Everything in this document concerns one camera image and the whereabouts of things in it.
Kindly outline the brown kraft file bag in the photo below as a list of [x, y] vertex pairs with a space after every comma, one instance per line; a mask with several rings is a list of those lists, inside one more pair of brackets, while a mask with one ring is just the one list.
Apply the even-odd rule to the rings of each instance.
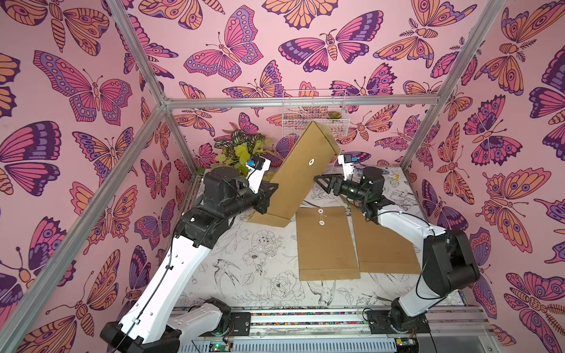
[[296, 213], [301, 281], [360, 279], [344, 207], [304, 207]]

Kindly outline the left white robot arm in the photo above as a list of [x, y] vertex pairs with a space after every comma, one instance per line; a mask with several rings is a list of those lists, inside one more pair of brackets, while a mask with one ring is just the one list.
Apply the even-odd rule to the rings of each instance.
[[178, 352], [202, 334], [231, 331], [231, 307], [206, 299], [199, 307], [173, 317], [175, 304], [194, 272], [219, 238], [241, 213], [266, 213], [276, 183], [263, 179], [270, 163], [248, 162], [242, 177], [232, 167], [218, 167], [203, 177], [204, 192], [185, 211], [172, 234], [163, 263], [138, 301], [117, 322], [107, 323], [100, 336], [113, 352]]

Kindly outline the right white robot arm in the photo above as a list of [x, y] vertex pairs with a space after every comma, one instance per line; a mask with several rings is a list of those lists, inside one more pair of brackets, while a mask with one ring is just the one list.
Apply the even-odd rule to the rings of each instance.
[[453, 291], [476, 283], [481, 273], [466, 233], [433, 225], [405, 212], [384, 195], [383, 170], [367, 167], [358, 182], [341, 174], [313, 178], [326, 194], [344, 197], [366, 222], [383, 226], [422, 250], [422, 269], [416, 285], [391, 303], [388, 317], [397, 332], [407, 332], [429, 309]]

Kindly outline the potted green plant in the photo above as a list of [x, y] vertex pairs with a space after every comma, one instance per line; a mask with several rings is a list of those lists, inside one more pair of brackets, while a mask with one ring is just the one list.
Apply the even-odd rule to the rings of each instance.
[[274, 151], [268, 149], [269, 142], [270, 140], [260, 133], [247, 133], [240, 129], [232, 132], [231, 135], [216, 138], [214, 148], [220, 149], [221, 153], [216, 156], [211, 168], [229, 166], [246, 177], [249, 173], [247, 161], [253, 155], [266, 159], [274, 156]]

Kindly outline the small succulent in basket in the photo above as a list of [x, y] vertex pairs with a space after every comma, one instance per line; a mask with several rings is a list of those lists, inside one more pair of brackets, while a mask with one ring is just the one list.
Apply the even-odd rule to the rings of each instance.
[[341, 113], [341, 111], [338, 111], [338, 110], [328, 111], [327, 119], [330, 119], [330, 120], [342, 119], [342, 113]]

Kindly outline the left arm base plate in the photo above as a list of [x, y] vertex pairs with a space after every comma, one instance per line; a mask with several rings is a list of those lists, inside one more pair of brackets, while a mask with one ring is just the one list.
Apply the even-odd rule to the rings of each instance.
[[223, 316], [219, 322], [219, 326], [210, 332], [200, 335], [200, 338], [207, 337], [239, 337], [249, 336], [251, 329], [251, 313], [250, 312], [232, 312], [229, 317]]

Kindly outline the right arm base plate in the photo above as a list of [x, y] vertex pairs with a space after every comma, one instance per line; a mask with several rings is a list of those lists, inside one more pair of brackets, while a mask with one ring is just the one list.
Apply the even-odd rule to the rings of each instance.
[[401, 310], [368, 310], [364, 313], [372, 334], [430, 333], [431, 329], [424, 314], [410, 317]]

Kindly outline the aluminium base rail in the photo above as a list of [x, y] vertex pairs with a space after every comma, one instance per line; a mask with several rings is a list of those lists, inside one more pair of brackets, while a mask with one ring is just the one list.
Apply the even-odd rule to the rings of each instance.
[[372, 334], [364, 313], [387, 310], [245, 310], [249, 336], [196, 338], [178, 352], [502, 352], [484, 314], [473, 307], [439, 307], [425, 317], [430, 333]]

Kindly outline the aluminium frame post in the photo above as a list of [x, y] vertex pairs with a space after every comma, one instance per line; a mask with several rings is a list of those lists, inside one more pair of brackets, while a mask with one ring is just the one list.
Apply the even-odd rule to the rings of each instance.
[[441, 89], [438, 93], [438, 100], [435, 104], [431, 104], [430, 109], [427, 111], [425, 118], [416, 131], [413, 141], [406, 150], [403, 160], [400, 164], [403, 171], [406, 171], [416, 156], [418, 149], [421, 147], [424, 139], [428, 136], [432, 126], [436, 123], [437, 118], [442, 112], [444, 105], [450, 98], [451, 93], [460, 83], [461, 77], [466, 70], [466, 67], [471, 63], [472, 58], [477, 54], [482, 42], [485, 40], [497, 16], [505, 7], [505, 0], [491, 0], [487, 1], [481, 15], [476, 20], [475, 25], [470, 30], [466, 38], [466, 42], [460, 50], [459, 55], [456, 57], [447, 78], [443, 81]]

